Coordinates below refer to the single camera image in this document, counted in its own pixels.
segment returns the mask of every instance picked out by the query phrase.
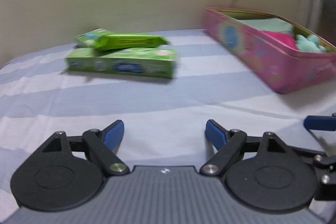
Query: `mint green cloth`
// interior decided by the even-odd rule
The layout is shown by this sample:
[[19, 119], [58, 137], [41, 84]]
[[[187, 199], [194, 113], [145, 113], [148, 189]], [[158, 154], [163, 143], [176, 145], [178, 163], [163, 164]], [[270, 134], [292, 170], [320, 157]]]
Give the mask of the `mint green cloth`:
[[240, 21], [260, 31], [282, 32], [294, 35], [294, 26], [279, 18], [245, 19]]

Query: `pink container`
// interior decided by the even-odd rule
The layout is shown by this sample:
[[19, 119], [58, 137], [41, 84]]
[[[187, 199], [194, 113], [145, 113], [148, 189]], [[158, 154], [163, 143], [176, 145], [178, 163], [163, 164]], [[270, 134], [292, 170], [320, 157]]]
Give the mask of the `pink container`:
[[321, 45], [331, 52], [302, 52], [239, 21], [275, 17], [291, 23], [295, 34], [305, 37], [312, 34], [272, 14], [217, 8], [206, 10], [204, 29], [278, 93], [300, 90], [336, 76], [336, 48], [323, 38], [320, 38]]

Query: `mint green plush toy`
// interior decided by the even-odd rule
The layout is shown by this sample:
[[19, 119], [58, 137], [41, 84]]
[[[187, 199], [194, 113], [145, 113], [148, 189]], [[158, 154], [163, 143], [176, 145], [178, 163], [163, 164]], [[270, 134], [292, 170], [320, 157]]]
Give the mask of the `mint green plush toy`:
[[296, 36], [296, 46], [300, 51], [304, 52], [325, 52], [325, 47], [320, 45], [320, 39], [311, 34], [307, 38], [298, 34]]

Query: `gray ribbed panel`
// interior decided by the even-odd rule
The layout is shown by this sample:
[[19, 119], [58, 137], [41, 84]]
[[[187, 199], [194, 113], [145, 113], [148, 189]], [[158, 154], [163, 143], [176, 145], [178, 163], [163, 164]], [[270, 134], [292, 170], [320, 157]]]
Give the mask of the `gray ribbed panel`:
[[112, 177], [78, 208], [58, 213], [20, 209], [5, 224], [323, 224], [308, 209], [285, 215], [253, 211], [232, 199], [220, 180], [194, 167], [138, 166]]

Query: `green packet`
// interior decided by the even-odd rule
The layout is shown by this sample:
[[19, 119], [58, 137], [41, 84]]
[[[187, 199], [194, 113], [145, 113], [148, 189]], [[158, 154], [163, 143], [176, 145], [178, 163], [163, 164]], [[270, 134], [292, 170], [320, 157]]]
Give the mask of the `green packet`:
[[66, 56], [72, 71], [172, 78], [177, 54], [165, 48], [128, 48], [109, 53], [75, 48]]
[[113, 33], [97, 29], [75, 37], [82, 47], [92, 47], [98, 51], [117, 50], [130, 47], [158, 47], [167, 44], [163, 37], [141, 33]]

